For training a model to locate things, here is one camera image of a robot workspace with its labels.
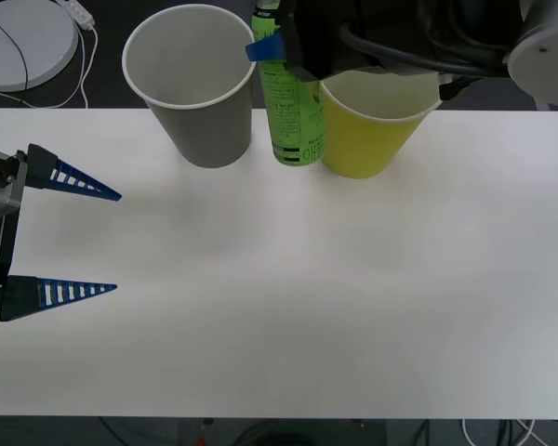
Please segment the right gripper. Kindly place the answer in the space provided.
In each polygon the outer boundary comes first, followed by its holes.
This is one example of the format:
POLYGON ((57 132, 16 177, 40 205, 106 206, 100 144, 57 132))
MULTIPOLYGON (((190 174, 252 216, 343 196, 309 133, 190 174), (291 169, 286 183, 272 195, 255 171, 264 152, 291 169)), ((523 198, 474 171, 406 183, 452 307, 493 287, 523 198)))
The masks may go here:
POLYGON ((320 81, 346 71, 395 72, 398 66, 343 42, 342 24, 351 24, 358 37, 368 40, 372 29, 388 17, 398 1, 292 1, 290 11, 272 13, 278 26, 269 36, 246 46, 250 61, 280 61, 302 81, 320 81))

